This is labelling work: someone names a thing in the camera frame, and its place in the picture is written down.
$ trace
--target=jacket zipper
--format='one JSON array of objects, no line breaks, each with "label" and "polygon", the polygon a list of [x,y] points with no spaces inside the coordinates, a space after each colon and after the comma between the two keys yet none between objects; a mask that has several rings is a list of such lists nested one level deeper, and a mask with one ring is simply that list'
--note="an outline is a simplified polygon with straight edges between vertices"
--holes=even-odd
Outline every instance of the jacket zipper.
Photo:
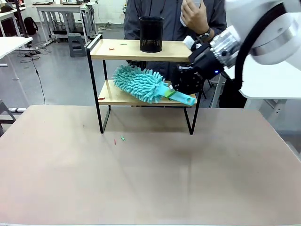
[{"label": "jacket zipper", "polygon": [[[173,30],[173,36],[172,36],[172,40],[174,40],[174,32],[175,32],[175,25],[176,25],[176,21],[178,18],[178,4],[179,4],[179,0],[176,0],[176,8],[175,8],[175,19],[174,19],[174,30]],[[168,68],[167,68],[167,76],[169,76],[169,71],[170,71],[170,62],[168,62]]]}]

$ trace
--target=shelf bottom board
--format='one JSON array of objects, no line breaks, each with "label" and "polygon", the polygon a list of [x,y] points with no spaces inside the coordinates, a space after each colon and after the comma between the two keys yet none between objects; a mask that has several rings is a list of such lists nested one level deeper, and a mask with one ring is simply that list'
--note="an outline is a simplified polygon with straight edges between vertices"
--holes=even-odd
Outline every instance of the shelf bottom board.
[{"label": "shelf bottom board", "polygon": [[148,104],[132,95],[122,91],[114,85],[113,80],[106,80],[103,84],[102,91],[98,98],[104,98],[104,100],[98,100],[99,105],[135,105],[135,106],[186,106],[180,102],[169,100],[167,98],[162,98],[159,103]]}]

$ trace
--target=white phone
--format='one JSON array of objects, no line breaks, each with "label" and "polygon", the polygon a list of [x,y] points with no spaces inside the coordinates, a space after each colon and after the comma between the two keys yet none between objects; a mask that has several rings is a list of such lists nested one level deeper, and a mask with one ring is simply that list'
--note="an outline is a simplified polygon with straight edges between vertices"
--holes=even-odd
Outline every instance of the white phone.
[{"label": "white phone", "polygon": [[[202,0],[193,0],[194,4],[195,4],[196,6],[199,6],[199,5],[201,4],[201,1],[202,1]],[[182,20],[182,15],[183,15],[183,13],[181,12],[180,21],[181,21],[181,23],[182,23],[182,25],[183,25],[184,27],[187,27],[186,24],[184,23],[184,21]]]}]

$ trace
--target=black mesh cup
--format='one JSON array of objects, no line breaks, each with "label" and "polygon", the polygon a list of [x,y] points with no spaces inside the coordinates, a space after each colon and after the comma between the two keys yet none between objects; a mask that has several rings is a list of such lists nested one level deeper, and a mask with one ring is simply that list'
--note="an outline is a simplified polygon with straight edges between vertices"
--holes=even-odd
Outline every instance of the black mesh cup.
[{"label": "black mesh cup", "polygon": [[142,16],[140,19],[140,50],[157,53],[162,50],[163,18]]}]

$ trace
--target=wristwatch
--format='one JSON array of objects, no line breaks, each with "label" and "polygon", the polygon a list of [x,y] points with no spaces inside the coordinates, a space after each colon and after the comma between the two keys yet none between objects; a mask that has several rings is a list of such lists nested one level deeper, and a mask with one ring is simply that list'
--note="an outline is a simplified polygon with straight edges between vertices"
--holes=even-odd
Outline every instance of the wristwatch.
[{"label": "wristwatch", "polygon": [[206,33],[199,35],[199,38],[202,41],[206,41],[210,37],[210,32],[211,32],[211,28],[209,27],[209,30]]}]

